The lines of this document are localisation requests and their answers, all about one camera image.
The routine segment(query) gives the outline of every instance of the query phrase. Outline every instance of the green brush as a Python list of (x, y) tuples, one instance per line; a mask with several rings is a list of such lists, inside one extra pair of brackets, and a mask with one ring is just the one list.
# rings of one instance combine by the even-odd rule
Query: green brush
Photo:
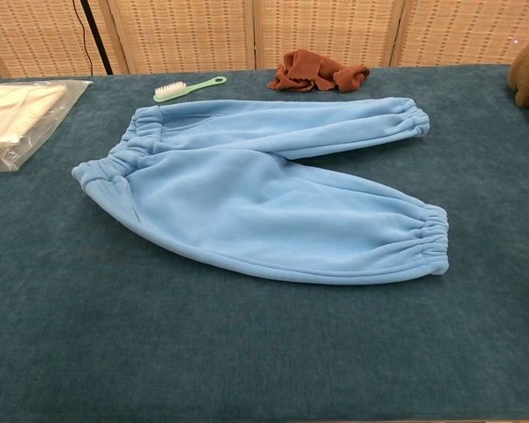
[(176, 97), (182, 97), (183, 95), (190, 94), (193, 91), (199, 90), (200, 88), (206, 88), (207, 86), (225, 84), (227, 82), (226, 77), (216, 77), (205, 82), (200, 82), (195, 85), (186, 85), (183, 82), (173, 82), (172, 84), (164, 85), (155, 90), (153, 100), (158, 103), (163, 101), (169, 101)]

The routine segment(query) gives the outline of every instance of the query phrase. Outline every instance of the plastic bag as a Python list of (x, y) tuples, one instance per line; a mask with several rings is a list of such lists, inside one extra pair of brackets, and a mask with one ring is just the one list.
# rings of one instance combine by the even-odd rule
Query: plastic bag
[(0, 84), (0, 172), (19, 170), (71, 111), (91, 81)]

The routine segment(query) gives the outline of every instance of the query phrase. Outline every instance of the fleece pants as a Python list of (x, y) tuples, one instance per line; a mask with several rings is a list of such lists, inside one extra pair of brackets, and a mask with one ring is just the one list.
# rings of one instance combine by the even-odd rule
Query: fleece pants
[(212, 100), (140, 108), (122, 140), (73, 176), (165, 249), (292, 282), (365, 285), (448, 268), (440, 207), (291, 160), (428, 132), (411, 99)]

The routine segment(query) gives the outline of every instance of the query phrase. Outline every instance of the brush handle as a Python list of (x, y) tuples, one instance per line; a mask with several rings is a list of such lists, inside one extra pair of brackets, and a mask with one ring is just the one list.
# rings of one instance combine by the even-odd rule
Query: brush handle
[(200, 88), (206, 88), (207, 86), (225, 84), (227, 82), (226, 77), (216, 77), (208, 79), (205, 82), (200, 82), (199, 84), (189, 85), (186, 87), (186, 91), (191, 93), (193, 91), (199, 90)]

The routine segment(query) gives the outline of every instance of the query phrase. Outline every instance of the brown cloth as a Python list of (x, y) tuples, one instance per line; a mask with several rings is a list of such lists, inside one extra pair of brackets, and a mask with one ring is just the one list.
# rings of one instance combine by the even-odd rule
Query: brown cloth
[(342, 93), (358, 90), (370, 74), (363, 65), (343, 66), (329, 57), (300, 49), (284, 55), (284, 65), (276, 70), (268, 85), (273, 90), (309, 91), (332, 90), (336, 86)]

